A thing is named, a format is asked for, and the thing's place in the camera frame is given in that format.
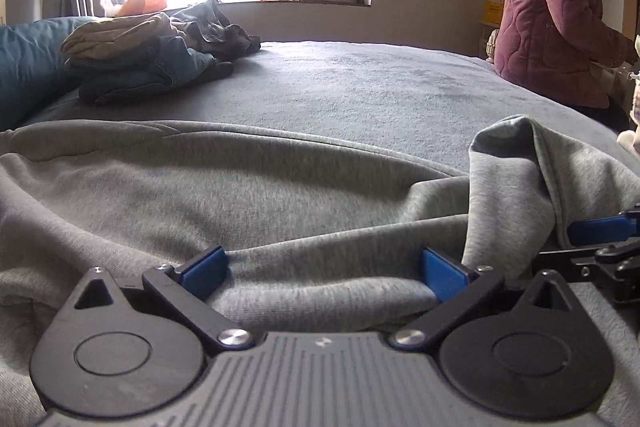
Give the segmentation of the cardboard strip on wall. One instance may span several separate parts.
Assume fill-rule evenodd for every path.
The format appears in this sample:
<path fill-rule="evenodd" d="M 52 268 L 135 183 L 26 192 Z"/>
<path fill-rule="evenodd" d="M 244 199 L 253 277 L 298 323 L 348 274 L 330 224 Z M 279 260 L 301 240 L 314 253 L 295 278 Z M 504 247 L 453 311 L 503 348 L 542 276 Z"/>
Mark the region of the cardboard strip on wall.
<path fill-rule="evenodd" d="M 639 0 L 624 0 L 622 33 L 634 40 L 639 32 Z"/>

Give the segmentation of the person in maroon jacket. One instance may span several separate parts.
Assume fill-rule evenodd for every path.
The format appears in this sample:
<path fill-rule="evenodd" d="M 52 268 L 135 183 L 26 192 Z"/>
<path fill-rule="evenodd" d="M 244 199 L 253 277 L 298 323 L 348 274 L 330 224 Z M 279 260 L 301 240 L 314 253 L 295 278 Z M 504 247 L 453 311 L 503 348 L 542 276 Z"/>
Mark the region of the person in maroon jacket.
<path fill-rule="evenodd" d="M 602 0 L 504 0 L 494 67 L 510 83 L 566 106 L 607 109 L 591 65 L 635 57 L 632 41 L 604 22 Z"/>

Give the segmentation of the orange bag on sill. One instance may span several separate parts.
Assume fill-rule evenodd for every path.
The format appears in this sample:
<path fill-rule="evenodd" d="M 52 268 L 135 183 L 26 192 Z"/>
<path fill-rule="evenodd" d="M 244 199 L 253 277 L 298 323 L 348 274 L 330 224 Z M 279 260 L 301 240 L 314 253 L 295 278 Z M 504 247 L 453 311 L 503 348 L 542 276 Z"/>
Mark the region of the orange bag on sill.
<path fill-rule="evenodd" d="M 167 8 L 167 0 L 127 0 L 117 11 L 117 17 L 153 14 Z"/>

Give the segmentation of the grey sweatpants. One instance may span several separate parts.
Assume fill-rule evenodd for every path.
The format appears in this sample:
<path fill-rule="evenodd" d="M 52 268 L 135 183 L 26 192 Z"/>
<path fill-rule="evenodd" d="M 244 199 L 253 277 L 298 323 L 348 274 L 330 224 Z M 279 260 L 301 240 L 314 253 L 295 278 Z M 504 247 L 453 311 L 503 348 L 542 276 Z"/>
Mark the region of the grey sweatpants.
<path fill-rule="evenodd" d="M 199 122 L 53 121 L 1 135 L 1 421 L 42 415 L 32 350 L 81 277 L 136 277 L 215 246 L 212 307 L 244 329 L 389 329 L 425 311 L 425 248 L 508 277 L 576 221 L 639 198 L 638 160 L 526 117 L 457 173 L 387 150 Z"/>

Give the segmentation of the dark patterned garment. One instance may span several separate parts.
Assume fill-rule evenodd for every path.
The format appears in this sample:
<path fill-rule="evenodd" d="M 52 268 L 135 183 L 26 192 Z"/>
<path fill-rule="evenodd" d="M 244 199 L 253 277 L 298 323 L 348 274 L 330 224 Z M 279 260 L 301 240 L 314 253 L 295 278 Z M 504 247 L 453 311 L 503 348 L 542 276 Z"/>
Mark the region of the dark patterned garment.
<path fill-rule="evenodd" d="M 216 0 L 175 12 L 169 19 L 189 48 L 213 55 L 218 61 L 235 62 L 257 53 L 262 46 L 258 36 L 231 23 Z"/>

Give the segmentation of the khaki garment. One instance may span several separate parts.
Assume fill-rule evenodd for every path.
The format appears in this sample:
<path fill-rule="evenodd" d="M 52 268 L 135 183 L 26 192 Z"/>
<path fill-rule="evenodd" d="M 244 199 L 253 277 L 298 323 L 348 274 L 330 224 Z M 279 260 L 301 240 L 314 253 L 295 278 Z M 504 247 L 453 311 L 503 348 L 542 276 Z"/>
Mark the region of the khaki garment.
<path fill-rule="evenodd" d="M 61 44 L 67 58 L 108 60 L 160 37 L 181 37 L 165 13 L 104 18 L 76 28 Z"/>

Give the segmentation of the yellow box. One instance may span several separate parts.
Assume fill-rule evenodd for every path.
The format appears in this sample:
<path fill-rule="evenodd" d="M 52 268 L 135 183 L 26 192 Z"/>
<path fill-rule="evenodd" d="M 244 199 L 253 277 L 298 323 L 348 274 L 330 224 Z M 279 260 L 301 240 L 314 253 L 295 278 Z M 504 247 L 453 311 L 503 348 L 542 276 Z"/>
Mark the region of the yellow box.
<path fill-rule="evenodd" d="M 504 0 L 485 0 L 482 20 L 499 25 L 502 20 Z"/>

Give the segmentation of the blue pillow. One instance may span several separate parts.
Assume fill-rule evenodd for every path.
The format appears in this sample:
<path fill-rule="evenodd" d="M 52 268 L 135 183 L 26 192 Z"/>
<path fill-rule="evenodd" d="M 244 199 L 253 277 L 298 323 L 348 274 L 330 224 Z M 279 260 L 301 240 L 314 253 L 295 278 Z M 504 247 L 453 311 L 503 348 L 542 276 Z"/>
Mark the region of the blue pillow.
<path fill-rule="evenodd" d="M 15 129 L 60 96 L 78 88 L 66 72 L 62 42 L 95 17 L 71 16 L 1 26 L 1 130 Z"/>

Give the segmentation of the blue jeans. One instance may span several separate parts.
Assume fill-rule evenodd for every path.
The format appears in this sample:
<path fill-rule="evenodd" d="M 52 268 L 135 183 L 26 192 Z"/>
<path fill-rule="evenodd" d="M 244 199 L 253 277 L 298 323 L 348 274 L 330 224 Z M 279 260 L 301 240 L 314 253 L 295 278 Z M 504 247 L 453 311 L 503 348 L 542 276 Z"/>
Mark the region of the blue jeans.
<path fill-rule="evenodd" d="M 190 48 L 181 37 L 157 37 L 105 60 L 71 58 L 67 70 L 80 81 L 81 101 L 107 105 L 226 79 L 233 74 L 234 65 Z"/>

